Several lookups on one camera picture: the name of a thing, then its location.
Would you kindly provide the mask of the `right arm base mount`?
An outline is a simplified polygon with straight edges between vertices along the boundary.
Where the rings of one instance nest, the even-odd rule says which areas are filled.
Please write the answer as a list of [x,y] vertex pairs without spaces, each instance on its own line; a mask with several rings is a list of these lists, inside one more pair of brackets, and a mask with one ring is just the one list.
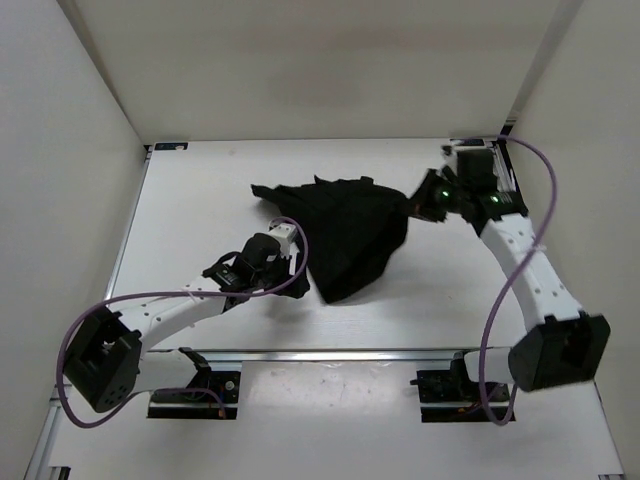
[[410,385],[417,388],[423,424],[490,423],[480,387],[472,381],[462,353],[442,366],[424,366]]

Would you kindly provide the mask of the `black skirt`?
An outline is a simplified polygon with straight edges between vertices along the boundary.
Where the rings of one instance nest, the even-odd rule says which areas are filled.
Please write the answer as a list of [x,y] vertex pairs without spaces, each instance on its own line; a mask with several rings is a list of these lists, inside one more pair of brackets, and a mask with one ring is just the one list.
[[322,300],[336,304],[378,280],[403,246],[407,196],[370,177],[253,185],[253,195],[295,220],[309,244],[308,269]]

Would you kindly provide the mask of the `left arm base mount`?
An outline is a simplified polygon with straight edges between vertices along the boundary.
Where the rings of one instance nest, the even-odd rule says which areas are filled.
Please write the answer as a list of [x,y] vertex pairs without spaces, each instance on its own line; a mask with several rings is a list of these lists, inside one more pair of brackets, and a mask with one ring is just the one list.
[[150,393],[147,418],[154,420],[236,420],[241,386],[239,363],[211,363],[190,349],[157,352],[170,375]]

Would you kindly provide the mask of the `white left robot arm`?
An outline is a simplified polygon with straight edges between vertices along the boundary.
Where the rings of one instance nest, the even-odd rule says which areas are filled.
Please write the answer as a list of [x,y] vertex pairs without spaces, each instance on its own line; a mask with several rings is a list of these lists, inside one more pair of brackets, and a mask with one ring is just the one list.
[[309,289],[305,235],[290,221],[253,235],[177,291],[128,294],[124,308],[99,304],[65,337],[58,373],[97,413],[112,414],[140,392],[177,390],[188,400],[209,394],[206,360],[189,347],[157,350],[169,337],[252,298],[299,299]]

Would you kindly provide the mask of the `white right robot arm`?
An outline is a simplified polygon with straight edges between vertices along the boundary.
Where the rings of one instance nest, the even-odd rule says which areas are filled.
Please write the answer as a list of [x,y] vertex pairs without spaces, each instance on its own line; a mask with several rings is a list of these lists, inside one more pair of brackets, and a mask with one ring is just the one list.
[[589,314],[557,275],[541,246],[521,194],[499,185],[493,150],[484,143],[442,148],[444,164],[428,170],[409,200],[410,216],[443,222],[458,214],[471,225],[507,277],[525,334],[512,347],[485,346],[463,354],[449,375],[460,399],[477,396],[486,382],[514,384],[524,392],[594,379],[611,329]]

